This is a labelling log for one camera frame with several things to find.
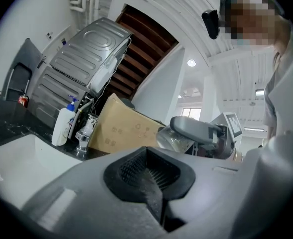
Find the neck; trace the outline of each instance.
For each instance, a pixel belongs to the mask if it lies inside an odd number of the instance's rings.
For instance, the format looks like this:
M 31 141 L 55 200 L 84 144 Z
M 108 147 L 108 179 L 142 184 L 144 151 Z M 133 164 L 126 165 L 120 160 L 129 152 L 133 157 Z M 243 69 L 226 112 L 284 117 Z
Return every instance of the neck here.
M 279 20 L 275 24 L 275 42 L 274 47 L 281 56 L 286 51 L 288 42 L 291 38 L 291 26 L 288 20 L 279 16 Z

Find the sleeve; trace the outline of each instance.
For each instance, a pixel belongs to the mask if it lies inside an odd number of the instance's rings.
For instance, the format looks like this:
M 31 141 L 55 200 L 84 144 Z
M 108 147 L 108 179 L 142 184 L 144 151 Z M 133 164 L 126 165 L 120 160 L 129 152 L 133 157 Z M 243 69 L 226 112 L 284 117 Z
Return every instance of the sleeve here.
M 275 107 L 273 106 L 272 101 L 270 100 L 268 95 L 269 95 L 269 90 L 266 87 L 264 90 L 265 111 L 264 111 L 263 124 L 270 127 L 276 127 L 277 118 L 275 113 Z

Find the bottle label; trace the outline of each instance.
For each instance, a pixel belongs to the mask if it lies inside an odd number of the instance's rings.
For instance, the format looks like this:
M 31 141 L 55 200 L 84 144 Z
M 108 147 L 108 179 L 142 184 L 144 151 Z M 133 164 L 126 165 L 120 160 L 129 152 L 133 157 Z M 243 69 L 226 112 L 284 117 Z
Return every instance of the bottle label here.
M 71 118 L 70 121 L 67 123 L 67 126 L 65 127 L 65 129 L 64 129 L 64 131 L 62 133 L 62 136 L 64 138 L 66 138 L 66 139 L 68 137 L 68 134 L 69 134 L 69 131 L 70 131 L 70 127 L 72 125 L 72 122 L 73 122 L 73 118 Z

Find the recessed light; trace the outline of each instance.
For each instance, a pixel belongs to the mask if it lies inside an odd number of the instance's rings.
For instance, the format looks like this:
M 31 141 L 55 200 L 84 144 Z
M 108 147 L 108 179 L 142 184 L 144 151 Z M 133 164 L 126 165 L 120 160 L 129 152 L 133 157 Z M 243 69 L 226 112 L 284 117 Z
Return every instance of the recessed light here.
M 194 61 L 194 59 L 189 59 L 187 61 L 187 65 L 190 67 L 196 66 L 196 62 Z
M 265 131 L 265 129 L 262 129 L 262 128 L 251 128 L 251 127 L 245 127 L 244 130 L 259 131 L 259 132 Z
M 256 90 L 255 91 L 255 96 L 263 96 L 264 95 L 264 90 Z

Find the brown box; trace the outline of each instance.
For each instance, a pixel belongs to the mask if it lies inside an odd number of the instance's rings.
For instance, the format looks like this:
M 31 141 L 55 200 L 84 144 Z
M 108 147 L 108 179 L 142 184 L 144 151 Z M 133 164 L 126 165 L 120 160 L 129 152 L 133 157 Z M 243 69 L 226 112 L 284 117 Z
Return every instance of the brown box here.
M 89 147 L 107 153 L 141 146 L 158 147 L 155 135 L 162 126 L 127 107 L 112 94 L 103 106 Z

